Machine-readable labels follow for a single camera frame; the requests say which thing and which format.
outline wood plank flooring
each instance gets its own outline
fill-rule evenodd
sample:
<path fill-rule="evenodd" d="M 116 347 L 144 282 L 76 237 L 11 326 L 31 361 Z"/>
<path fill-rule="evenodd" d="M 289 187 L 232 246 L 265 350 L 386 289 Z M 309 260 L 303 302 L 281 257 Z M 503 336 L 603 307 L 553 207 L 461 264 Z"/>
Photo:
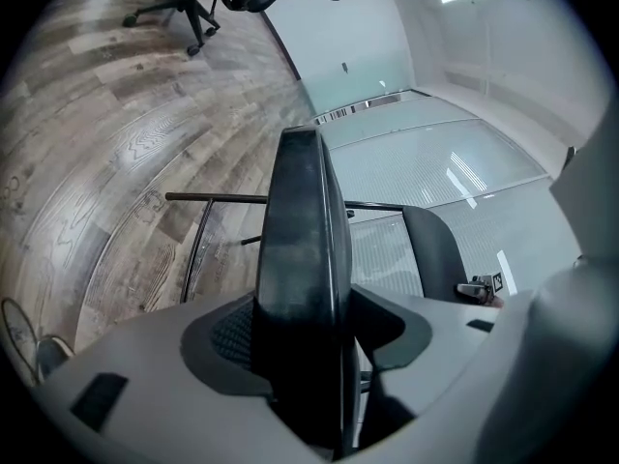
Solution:
<path fill-rule="evenodd" d="M 165 192 L 266 194 L 281 130 L 310 119 L 259 15 L 218 6 L 221 30 L 190 58 L 184 14 L 122 27 L 157 1 L 55 1 L 3 87 L 0 292 L 76 350 L 178 303 L 203 204 Z M 239 241 L 263 212 L 214 207 L 193 299 L 253 286 L 259 244 Z"/>

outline frosted glass partition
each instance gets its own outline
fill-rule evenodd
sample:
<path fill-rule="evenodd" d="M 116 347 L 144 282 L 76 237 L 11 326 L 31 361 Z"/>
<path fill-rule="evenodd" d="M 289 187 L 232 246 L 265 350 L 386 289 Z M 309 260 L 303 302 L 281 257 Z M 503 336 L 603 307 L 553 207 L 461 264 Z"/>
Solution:
<path fill-rule="evenodd" d="M 421 97 L 347 115 L 324 124 L 320 131 L 329 149 L 333 150 L 379 134 L 475 118 L 473 114 L 446 101 Z"/>
<path fill-rule="evenodd" d="M 366 139 L 331 150 L 331 159 L 345 199 L 423 208 L 461 198 L 475 205 L 477 195 L 544 176 L 538 164 L 481 120 Z M 353 221 L 381 216 L 357 212 Z"/>
<path fill-rule="evenodd" d="M 500 295 L 507 297 L 537 288 L 580 255 L 549 187 L 541 179 L 476 197 L 474 208 L 460 201 L 430 210 L 454 232 L 469 278 L 500 271 L 506 284 Z"/>
<path fill-rule="evenodd" d="M 352 283 L 423 296 L 417 263 L 401 215 L 350 225 Z"/>
<path fill-rule="evenodd" d="M 406 50 L 346 59 L 348 72 L 332 60 L 320 73 L 300 71 L 314 112 L 324 113 L 353 102 L 410 88 L 410 56 Z"/>

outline wooden floor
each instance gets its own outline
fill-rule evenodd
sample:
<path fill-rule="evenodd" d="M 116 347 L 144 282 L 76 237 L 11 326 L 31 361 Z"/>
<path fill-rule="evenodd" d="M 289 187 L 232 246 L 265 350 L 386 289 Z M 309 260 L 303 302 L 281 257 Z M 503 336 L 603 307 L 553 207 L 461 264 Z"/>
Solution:
<path fill-rule="evenodd" d="M 189 58 L 184 14 L 121 26 L 157 1 L 57 0 L 4 85 L 0 292 L 77 350 L 178 303 L 203 204 L 165 192 L 266 194 L 281 130 L 310 119 L 259 15 L 218 6 L 221 30 Z M 263 211 L 214 207 L 196 300 L 253 286 L 259 245 L 239 240 Z"/>

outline small object on floor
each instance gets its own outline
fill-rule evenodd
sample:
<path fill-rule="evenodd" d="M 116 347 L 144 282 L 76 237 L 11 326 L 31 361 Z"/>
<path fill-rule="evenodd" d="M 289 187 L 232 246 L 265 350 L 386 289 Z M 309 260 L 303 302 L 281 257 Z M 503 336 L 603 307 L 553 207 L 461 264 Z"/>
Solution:
<path fill-rule="evenodd" d="M 74 355 L 73 349 L 62 338 L 48 335 L 37 342 L 37 368 L 39 378 L 43 382 Z"/>

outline metal frame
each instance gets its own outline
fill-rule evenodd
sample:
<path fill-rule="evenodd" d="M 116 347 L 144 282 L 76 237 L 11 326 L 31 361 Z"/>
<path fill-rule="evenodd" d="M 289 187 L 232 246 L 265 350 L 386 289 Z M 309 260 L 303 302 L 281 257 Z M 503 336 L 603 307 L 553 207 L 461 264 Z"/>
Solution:
<path fill-rule="evenodd" d="M 165 194 L 166 201 L 202 201 L 206 203 L 202 218 L 197 227 L 197 232 L 193 238 L 192 251 L 190 253 L 190 259 L 185 269 L 185 278 L 183 281 L 183 289 L 181 291 L 181 304 L 187 302 L 187 296 L 189 295 L 190 284 L 192 283 L 192 272 L 195 257 L 200 246 L 200 240 L 204 229 L 206 228 L 206 222 L 211 215 L 214 203 L 246 203 L 253 205 L 266 205 L 269 202 L 268 196 L 255 196 L 249 194 L 216 194 L 209 192 L 167 192 Z M 370 203 L 365 201 L 344 201 L 344 206 L 349 210 L 374 210 L 378 212 L 400 212 L 404 211 L 405 205 L 394 205 L 389 203 Z M 243 239 L 241 245 L 245 246 L 251 243 L 257 243 L 262 239 L 262 236 L 251 237 Z"/>

